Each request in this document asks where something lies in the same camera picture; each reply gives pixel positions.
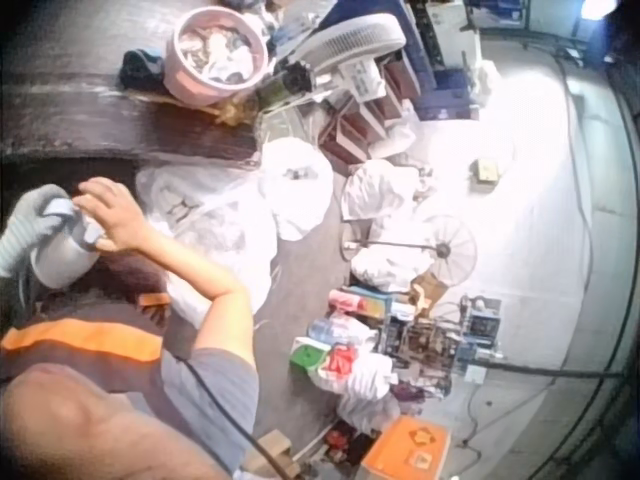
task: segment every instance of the gloved hand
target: gloved hand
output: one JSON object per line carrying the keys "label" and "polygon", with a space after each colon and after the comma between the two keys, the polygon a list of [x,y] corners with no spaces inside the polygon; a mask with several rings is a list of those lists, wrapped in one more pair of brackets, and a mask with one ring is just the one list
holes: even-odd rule
{"label": "gloved hand", "polygon": [[41,216],[55,198],[69,198],[69,195],[57,185],[45,185],[20,197],[0,237],[0,277],[11,277],[25,255],[62,227],[63,218]]}

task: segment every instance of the dark wooden surface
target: dark wooden surface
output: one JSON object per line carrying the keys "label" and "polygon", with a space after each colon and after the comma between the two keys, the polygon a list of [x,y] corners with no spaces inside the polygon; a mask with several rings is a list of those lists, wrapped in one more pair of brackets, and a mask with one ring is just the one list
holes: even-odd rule
{"label": "dark wooden surface", "polygon": [[2,45],[2,157],[238,162],[255,165],[253,128],[132,100],[117,86],[123,54],[164,52],[177,19],[205,0],[33,2]]}

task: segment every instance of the gray shirt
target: gray shirt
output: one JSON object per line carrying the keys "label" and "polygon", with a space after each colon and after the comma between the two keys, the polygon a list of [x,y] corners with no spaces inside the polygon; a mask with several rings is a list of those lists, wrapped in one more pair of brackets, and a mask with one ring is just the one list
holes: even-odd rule
{"label": "gray shirt", "polygon": [[[189,362],[220,404],[249,433],[258,406],[258,374],[245,360],[219,349],[196,350]],[[167,395],[202,440],[204,448],[230,475],[242,461],[248,442],[207,396],[187,367],[163,351],[162,378]],[[142,395],[128,393],[134,408],[153,415]]]}

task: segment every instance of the person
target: person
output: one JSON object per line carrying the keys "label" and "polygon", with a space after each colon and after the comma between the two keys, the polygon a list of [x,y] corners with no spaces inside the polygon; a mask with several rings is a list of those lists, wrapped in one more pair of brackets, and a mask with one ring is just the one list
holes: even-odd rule
{"label": "person", "polygon": [[[92,178],[79,190],[73,203],[105,230],[99,250],[136,252],[212,301],[188,361],[251,432],[258,376],[245,287],[155,231],[124,185]],[[45,186],[18,202],[0,239],[1,276],[60,228],[40,216],[57,196],[66,193]],[[3,469],[17,478],[229,478],[248,444],[156,328],[134,305],[95,302],[13,326],[0,344]]]}

